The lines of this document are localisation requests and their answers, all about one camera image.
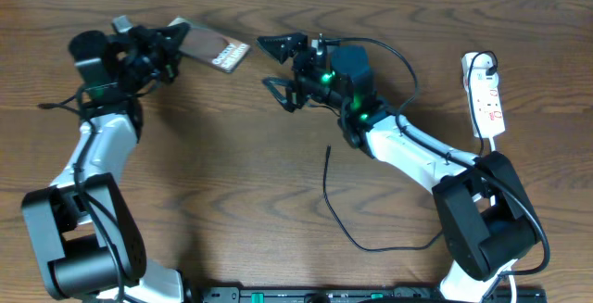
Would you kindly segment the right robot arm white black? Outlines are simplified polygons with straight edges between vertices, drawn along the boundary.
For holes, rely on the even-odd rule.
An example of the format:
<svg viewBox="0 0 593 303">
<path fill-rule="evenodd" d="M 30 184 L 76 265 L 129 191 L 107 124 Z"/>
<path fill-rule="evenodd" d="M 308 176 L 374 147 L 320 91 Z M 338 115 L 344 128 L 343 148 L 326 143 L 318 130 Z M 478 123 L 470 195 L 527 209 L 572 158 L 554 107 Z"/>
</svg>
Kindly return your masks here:
<svg viewBox="0 0 593 303">
<path fill-rule="evenodd" d="M 442 301 L 519 302 L 527 294 L 502 282 L 534 246 L 549 240 L 511 161 L 495 147 L 503 129 L 498 60 L 490 51 L 462 59 L 478 153 L 446 145 L 415 127 L 403 107 L 378 95 L 362 38 L 311 40 L 301 32 L 261 36 L 258 47 L 278 62 L 291 61 L 292 79 L 268 77 L 265 87 L 286 111 L 325 107 L 338 117 L 348 144 L 409 176 L 433 197 L 439 237 L 453 262 L 440 282 Z"/>
</svg>

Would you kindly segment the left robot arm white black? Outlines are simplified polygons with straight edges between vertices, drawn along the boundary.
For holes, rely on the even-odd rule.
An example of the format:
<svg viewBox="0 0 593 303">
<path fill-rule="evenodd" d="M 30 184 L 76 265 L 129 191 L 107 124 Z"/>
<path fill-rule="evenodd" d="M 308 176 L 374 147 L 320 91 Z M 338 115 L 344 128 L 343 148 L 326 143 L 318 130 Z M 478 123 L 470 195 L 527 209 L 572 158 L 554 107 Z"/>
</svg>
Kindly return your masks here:
<svg viewBox="0 0 593 303">
<path fill-rule="evenodd" d="M 140 100 L 178 76 L 190 28 L 148 29 L 125 17 L 112 26 L 69 42 L 82 85 L 58 107 L 77 116 L 80 139 L 63 171 L 22 200 L 32 250 L 56 300 L 197 302 L 180 271 L 148 258 L 119 187 L 142 135 Z"/>
</svg>

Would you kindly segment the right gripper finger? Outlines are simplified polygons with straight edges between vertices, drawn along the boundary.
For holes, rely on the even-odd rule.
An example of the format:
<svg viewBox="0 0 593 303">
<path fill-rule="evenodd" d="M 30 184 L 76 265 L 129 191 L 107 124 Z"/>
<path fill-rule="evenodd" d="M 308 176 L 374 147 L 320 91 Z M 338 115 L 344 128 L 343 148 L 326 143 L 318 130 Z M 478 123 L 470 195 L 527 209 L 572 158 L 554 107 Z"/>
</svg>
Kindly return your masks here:
<svg viewBox="0 0 593 303">
<path fill-rule="evenodd" d="M 257 46 L 269 57 L 283 64 L 289 57 L 306 50 L 308 36 L 301 32 L 283 34 L 279 36 L 260 36 L 256 40 Z"/>
<path fill-rule="evenodd" d="M 295 104 L 290 100 L 289 97 L 282 95 L 278 90 L 278 87 L 283 87 L 285 90 L 291 90 L 291 82 L 289 80 L 276 77 L 266 77 L 261 82 L 284 110 L 288 112 L 295 111 Z"/>
</svg>

